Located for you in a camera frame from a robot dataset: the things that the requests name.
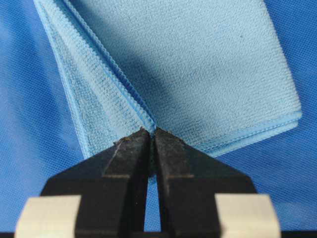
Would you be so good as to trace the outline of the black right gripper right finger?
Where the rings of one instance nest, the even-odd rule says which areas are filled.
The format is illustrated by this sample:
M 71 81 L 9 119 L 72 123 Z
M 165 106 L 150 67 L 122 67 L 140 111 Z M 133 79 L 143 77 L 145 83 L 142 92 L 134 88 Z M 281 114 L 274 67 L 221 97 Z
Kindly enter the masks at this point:
M 171 238 L 220 237 L 215 194 L 252 193 L 251 178 L 161 128 L 154 139 L 161 230 Z

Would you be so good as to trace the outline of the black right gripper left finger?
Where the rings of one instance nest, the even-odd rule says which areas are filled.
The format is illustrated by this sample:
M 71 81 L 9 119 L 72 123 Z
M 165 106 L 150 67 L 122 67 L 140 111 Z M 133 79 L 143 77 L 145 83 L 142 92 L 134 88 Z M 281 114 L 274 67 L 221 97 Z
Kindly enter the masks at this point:
M 77 238 L 129 238 L 142 232 L 150 145 L 142 128 L 48 179 L 41 196 L 81 196 Z

